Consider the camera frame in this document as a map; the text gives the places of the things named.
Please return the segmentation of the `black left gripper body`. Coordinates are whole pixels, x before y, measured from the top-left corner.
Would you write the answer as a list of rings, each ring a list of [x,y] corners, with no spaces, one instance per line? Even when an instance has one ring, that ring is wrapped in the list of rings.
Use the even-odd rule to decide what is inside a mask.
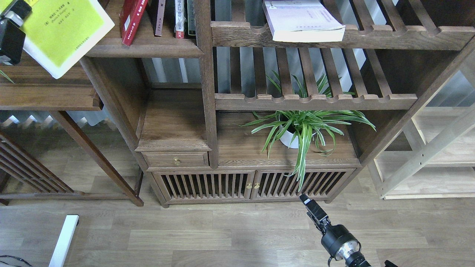
[[[21,61],[25,33],[11,20],[3,18],[0,25],[0,61],[17,65]]]

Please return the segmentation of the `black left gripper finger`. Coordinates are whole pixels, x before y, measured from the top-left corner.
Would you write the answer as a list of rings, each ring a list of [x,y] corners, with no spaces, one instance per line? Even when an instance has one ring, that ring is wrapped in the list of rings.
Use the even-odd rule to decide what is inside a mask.
[[[3,11],[3,18],[22,26],[31,12],[32,7],[25,0],[14,0]]]

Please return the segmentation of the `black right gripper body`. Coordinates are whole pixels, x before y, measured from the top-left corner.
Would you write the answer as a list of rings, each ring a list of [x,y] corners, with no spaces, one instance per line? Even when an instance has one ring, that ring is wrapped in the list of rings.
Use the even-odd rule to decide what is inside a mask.
[[[306,208],[307,215],[322,233],[321,243],[330,255],[329,261],[333,258],[336,261],[361,261],[361,251],[356,250],[357,245],[361,245],[361,243],[346,227],[341,224],[331,225],[327,213],[315,200],[311,200]]]

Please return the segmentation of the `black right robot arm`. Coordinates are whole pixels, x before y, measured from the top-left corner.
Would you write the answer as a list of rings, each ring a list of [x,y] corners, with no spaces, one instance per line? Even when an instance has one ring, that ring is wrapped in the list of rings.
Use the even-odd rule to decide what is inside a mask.
[[[299,199],[307,208],[307,215],[314,222],[315,226],[322,233],[321,243],[330,257],[328,266],[334,258],[336,261],[344,260],[347,267],[370,267],[357,245],[361,243],[352,235],[349,230],[341,224],[331,225],[327,213],[305,194],[301,194]]]

